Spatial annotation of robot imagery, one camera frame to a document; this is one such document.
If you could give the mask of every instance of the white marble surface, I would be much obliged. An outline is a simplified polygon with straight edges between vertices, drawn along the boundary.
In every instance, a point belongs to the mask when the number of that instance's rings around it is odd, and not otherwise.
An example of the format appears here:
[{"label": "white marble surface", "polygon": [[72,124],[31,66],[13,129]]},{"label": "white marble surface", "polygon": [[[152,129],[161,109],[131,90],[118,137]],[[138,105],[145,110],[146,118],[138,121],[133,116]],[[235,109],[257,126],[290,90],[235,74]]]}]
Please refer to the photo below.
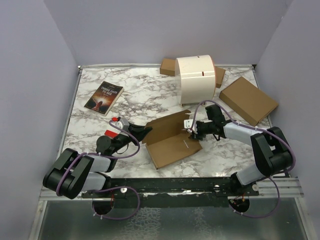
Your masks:
[{"label": "white marble surface", "polygon": [[[216,89],[213,100],[224,106],[234,119],[244,123],[245,121],[218,96],[221,90],[239,77],[246,78],[256,86],[253,71],[250,67],[225,69],[223,84],[221,88]],[[103,81],[124,87],[124,92],[107,116],[84,108]],[[72,148],[80,153],[94,152],[98,137],[103,135],[106,129],[113,131],[108,124],[111,117],[125,117],[137,125],[145,125],[151,120],[183,109],[190,109],[192,117],[195,106],[181,108],[175,89],[175,78],[161,75],[158,68],[83,69],[63,148]],[[201,107],[197,120],[205,119],[205,110]],[[264,119],[258,126],[268,128],[270,125],[268,120]],[[244,143],[230,139],[216,141],[213,136],[207,136],[200,144],[203,149],[198,153],[158,170],[147,149],[142,145],[137,155],[119,159],[114,170],[108,175],[115,178],[223,177],[230,176],[254,162],[251,147]],[[128,155],[134,151],[135,146],[130,144],[124,154]]]}]

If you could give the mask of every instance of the flat cardboard box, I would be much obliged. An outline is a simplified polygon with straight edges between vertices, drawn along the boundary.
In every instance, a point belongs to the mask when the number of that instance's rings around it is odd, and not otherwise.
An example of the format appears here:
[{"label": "flat cardboard box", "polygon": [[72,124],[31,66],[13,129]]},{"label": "flat cardboard box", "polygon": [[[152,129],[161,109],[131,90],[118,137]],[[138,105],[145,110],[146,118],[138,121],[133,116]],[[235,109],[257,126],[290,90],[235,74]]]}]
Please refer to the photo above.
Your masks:
[{"label": "flat cardboard box", "polygon": [[256,126],[278,106],[275,100],[244,77],[222,90],[219,98],[251,126]]},{"label": "flat cardboard box", "polygon": [[164,58],[160,67],[160,74],[175,76],[175,59]]},{"label": "flat cardboard box", "polygon": [[220,67],[215,67],[215,75],[216,75],[216,77],[215,77],[215,87],[216,88],[221,88],[221,85],[222,85],[222,82],[223,82],[223,80],[224,80],[224,76],[225,76],[225,72],[226,72],[226,70],[225,69],[223,69],[223,68],[220,68]]},{"label": "flat cardboard box", "polygon": [[142,143],[145,144],[156,169],[195,154],[202,149],[198,140],[190,139],[184,130],[189,110],[180,111],[148,122],[152,127]]}]

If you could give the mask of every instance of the book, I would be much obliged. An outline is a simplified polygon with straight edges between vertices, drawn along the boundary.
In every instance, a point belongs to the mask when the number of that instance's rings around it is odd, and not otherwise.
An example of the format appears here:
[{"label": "book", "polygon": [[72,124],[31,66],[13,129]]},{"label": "book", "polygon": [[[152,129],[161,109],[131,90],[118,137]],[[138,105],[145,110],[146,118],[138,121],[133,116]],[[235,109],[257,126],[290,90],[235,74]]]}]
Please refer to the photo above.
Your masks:
[{"label": "book", "polygon": [[104,81],[84,107],[106,116],[123,91],[122,86]]}]

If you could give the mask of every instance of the purple cable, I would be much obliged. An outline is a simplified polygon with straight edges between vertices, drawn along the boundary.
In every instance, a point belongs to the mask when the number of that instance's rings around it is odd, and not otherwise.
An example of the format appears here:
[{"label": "purple cable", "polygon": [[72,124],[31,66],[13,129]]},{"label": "purple cable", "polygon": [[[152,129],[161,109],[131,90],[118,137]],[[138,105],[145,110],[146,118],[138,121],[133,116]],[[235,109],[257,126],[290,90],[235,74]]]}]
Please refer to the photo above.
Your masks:
[{"label": "purple cable", "polygon": [[270,136],[272,136],[273,138],[277,139],[279,142],[281,142],[289,151],[291,157],[292,157],[292,164],[291,164],[291,167],[289,167],[288,169],[284,170],[284,171],[280,171],[278,172],[278,174],[282,174],[282,173],[287,173],[289,171],[291,171],[295,165],[296,165],[296,156],[294,154],[294,151],[291,149],[291,147],[284,141],[282,140],[280,137],[274,135],[272,132],[269,132],[263,128],[259,128],[259,127],[253,127],[253,126],[248,126],[248,125],[245,125],[245,124],[242,124],[242,123],[238,123],[236,122],[232,117],[231,115],[227,112],[227,110],[225,110],[220,104],[218,104],[217,102],[213,101],[213,100],[204,100],[202,102],[200,102],[197,106],[196,106],[196,109],[194,111],[194,116],[193,116],[193,120],[192,120],[192,125],[190,127],[190,129],[192,130],[195,122],[196,122],[196,114],[197,114],[197,111],[198,111],[198,108],[205,102],[210,102],[210,103],[213,103],[213,104],[216,104],[218,107],[220,107],[224,112],[225,114],[229,117],[229,119],[231,120],[231,122],[233,122],[234,124],[238,125],[238,126],[241,126],[241,127],[244,127],[246,129],[250,129],[250,130],[256,130],[256,131],[261,131],[261,132],[264,132],[266,134],[269,134]]},{"label": "purple cable", "polygon": [[[131,138],[136,142],[138,148],[137,148],[137,150],[136,150],[134,153],[132,153],[132,154],[130,154],[130,155],[128,155],[128,156],[104,156],[104,155],[101,155],[101,157],[105,157],[105,158],[108,158],[108,159],[127,159],[127,158],[130,158],[130,157],[136,155],[136,154],[139,152],[139,150],[140,150],[139,141],[138,141],[131,133],[129,133],[129,132],[127,132],[127,131],[125,131],[125,130],[123,130],[123,129],[115,126],[115,125],[113,125],[112,123],[113,123],[113,121],[110,120],[110,121],[109,121],[109,125],[110,125],[111,127],[115,128],[115,129],[119,130],[120,132],[127,134],[129,137],[131,137]],[[73,168],[73,166],[74,166],[74,165],[77,163],[77,161],[78,161],[80,158],[82,158],[84,155],[95,155],[95,156],[99,156],[99,154],[98,154],[98,153],[95,153],[95,152],[89,152],[89,153],[84,152],[84,153],[81,153],[79,156],[77,156],[77,157],[72,161],[72,163],[70,164],[70,166],[65,170],[62,178],[60,179],[60,181],[59,181],[59,183],[58,183],[58,186],[56,187],[56,190],[55,190],[55,193],[56,193],[57,196],[59,196],[59,197],[62,196],[62,195],[60,194],[60,188],[61,188],[62,184],[63,184],[64,181],[66,180],[66,177],[67,177],[68,173],[70,172],[70,170]]]},{"label": "purple cable", "polygon": [[272,215],[275,211],[277,211],[278,208],[279,208],[279,204],[280,204],[280,192],[279,192],[279,188],[278,188],[276,182],[275,182],[271,177],[268,177],[268,179],[270,179],[270,181],[273,182],[273,184],[274,184],[274,186],[275,186],[275,189],[276,189],[276,193],[277,193],[277,195],[278,195],[276,205],[275,205],[274,209],[273,209],[271,212],[269,212],[269,213],[267,213],[267,214],[264,214],[264,215],[255,216],[255,215],[245,214],[245,213],[243,213],[243,212],[238,212],[238,211],[234,210],[234,209],[229,205],[230,208],[233,209],[233,212],[236,213],[236,214],[238,214],[238,215],[241,215],[241,216],[244,216],[244,217],[247,217],[247,218],[251,218],[251,219],[263,219],[263,218],[269,217],[269,216]]},{"label": "purple cable", "polygon": [[125,216],[125,217],[111,217],[111,216],[106,216],[106,215],[99,215],[99,214],[96,213],[95,207],[92,204],[92,210],[94,211],[94,214],[96,214],[97,216],[102,217],[104,219],[110,219],[110,220],[126,220],[126,219],[129,219],[129,218],[133,217],[138,212],[138,210],[140,208],[140,197],[139,197],[138,192],[134,188],[132,188],[130,186],[116,186],[116,187],[103,189],[103,190],[98,190],[98,191],[94,191],[94,192],[95,193],[105,193],[105,192],[109,192],[109,191],[113,191],[113,190],[117,190],[117,189],[122,189],[122,188],[126,188],[126,189],[132,190],[135,193],[136,198],[138,199],[138,203],[137,203],[136,209],[134,210],[134,212],[132,214],[130,214],[129,216]]}]

